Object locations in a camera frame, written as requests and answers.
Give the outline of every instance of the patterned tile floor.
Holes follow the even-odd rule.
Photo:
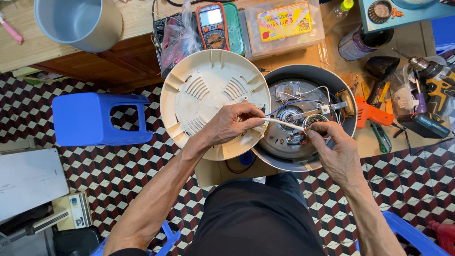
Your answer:
[[[70,190],[87,192],[93,224],[106,237],[147,181],[179,151],[161,121],[160,87],[151,85],[134,92],[147,96],[151,102],[144,107],[147,129],[155,132],[150,142],[115,147],[61,147],[53,129],[52,99],[68,93],[106,90],[75,79],[33,86],[10,73],[2,74],[0,143],[33,138],[44,148],[57,148]],[[115,108],[111,120],[120,129],[135,130],[137,109]],[[450,121],[454,126],[455,116]],[[436,236],[426,228],[428,221],[454,223],[455,146],[451,141],[414,157],[403,150],[365,158],[362,168],[379,207],[396,213],[431,240],[436,241]],[[327,255],[359,255],[354,244],[355,220],[341,189],[321,169],[296,173],[296,177]],[[214,187],[199,188],[194,173],[183,187],[167,217],[171,229],[182,233],[170,255],[183,255],[203,214],[205,199],[213,190]],[[419,254],[406,240],[399,239],[409,255]],[[158,251],[164,242],[161,231],[149,249]]]

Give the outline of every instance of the white board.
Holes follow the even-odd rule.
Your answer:
[[[0,155],[0,221],[68,193],[56,148]]]

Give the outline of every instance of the green handle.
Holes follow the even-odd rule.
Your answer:
[[[380,124],[371,124],[371,128],[373,128],[373,132],[376,135],[379,143],[379,149],[382,153],[390,153],[392,152],[392,143],[390,142],[389,137],[384,132]]]

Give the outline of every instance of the plastic bottle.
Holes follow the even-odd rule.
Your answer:
[[[341,4],[336,5],[322,20],[322,24],[324,25],[324,33],[328,34],[336,24],[340,21],[344,20],[348,16],[349,10],[354,5],[353,0],[344,0]]]

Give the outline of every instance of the green container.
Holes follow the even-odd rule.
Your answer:
[[[232,52],[243,55],[245,46],[243,45],[242,30],[238,19],[237,6],[233,3],[225,3],[224,14],[226,15],[227,37],[229,39],[229,47]]]

